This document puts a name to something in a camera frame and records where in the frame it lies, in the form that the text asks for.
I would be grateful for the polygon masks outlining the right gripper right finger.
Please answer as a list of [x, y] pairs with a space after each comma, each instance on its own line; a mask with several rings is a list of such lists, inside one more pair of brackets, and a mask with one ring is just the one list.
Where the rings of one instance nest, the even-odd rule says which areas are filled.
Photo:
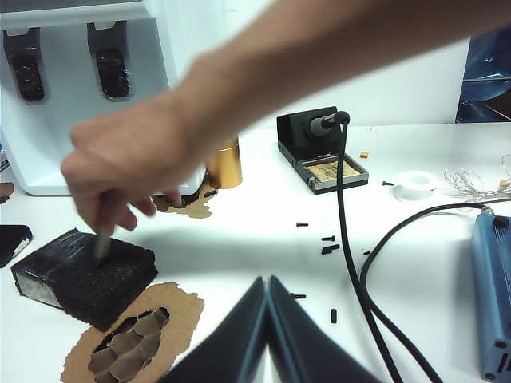
[[267, 341], [282, 382], [377, 382], [308, 316], [281, 281], [267, 290]]

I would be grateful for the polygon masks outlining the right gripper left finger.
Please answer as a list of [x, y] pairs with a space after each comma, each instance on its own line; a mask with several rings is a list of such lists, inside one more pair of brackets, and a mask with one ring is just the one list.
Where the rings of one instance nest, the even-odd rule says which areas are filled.
[[258, 277], [215, 331], [160, 381], [253, 381], [266, 345], [266, 313], [265, 285]]

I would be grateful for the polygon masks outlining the bare human hand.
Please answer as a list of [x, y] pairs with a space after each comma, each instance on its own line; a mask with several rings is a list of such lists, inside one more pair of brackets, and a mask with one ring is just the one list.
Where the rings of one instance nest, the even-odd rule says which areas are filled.
[[200, 162], [208, 105], [176, 91], [76, 125], [61, 171], [77, 213], [96, 233], [132, 231], [154, 192], [173, 193]]

